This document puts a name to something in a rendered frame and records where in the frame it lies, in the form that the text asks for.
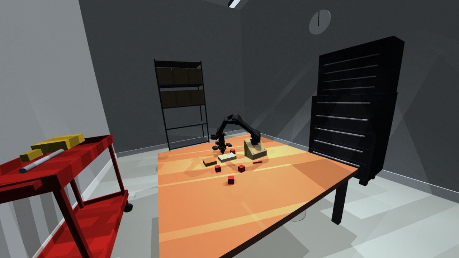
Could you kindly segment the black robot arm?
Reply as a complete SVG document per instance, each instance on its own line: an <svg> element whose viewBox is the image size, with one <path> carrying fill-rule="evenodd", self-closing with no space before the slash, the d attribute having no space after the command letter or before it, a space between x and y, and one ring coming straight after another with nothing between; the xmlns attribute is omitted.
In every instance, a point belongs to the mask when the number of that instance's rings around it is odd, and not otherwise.
<svg viewBox="0 0 459 258"><path fill-rule="evenodd" d="M229 121L232 119L231 121ZM238 113L231 114L229 116L226 116L221 124L221 126L217 129L216 134L211 134L211 139L219 139L219 140L224 140L224 136L226 135L223 133L223 130L227 124L236 124L240 125L243 129L248 131L251 134L251 144L252 145L258 145L258 143L261 141L261 134L260 131L253 129L250 127L248 124L246 124L241 116Z"/></svg>

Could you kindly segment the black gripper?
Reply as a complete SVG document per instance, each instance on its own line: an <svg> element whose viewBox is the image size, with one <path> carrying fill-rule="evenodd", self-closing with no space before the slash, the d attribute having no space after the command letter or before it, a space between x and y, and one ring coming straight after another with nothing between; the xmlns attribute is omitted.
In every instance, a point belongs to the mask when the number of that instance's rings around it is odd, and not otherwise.
<svg viewBox="0 0 459 258"><path fill-rule="evenodd" d="M224 151L226 149L226 146L232 147L230 143L226 143L225 145L225 140L219 140L219 146L213 146L213 150L220 150L222 154L224 154Z"/></svg>

